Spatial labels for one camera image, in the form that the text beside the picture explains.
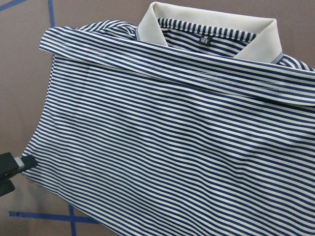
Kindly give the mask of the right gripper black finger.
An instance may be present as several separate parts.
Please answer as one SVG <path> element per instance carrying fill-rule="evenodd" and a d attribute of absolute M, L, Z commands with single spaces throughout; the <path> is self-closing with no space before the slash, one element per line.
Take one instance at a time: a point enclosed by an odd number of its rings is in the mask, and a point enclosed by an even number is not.
<path fill-rule="evenodd" d="M 13 157 L 10 152 L 0 155 L 0 178 L 10 179 L 11 177 L 34 168 L 38 162 L 32 155 Z"/>

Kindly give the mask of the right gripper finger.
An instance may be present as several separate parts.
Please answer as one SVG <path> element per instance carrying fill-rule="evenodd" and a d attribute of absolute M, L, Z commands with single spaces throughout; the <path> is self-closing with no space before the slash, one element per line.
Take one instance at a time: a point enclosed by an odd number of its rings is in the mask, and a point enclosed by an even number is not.
<path fill-rule="evenodd" d="M 0 181 L 0 196 L 4 196 L 15 190 L 15 186 L 11 180 L 5 179 Z"/>

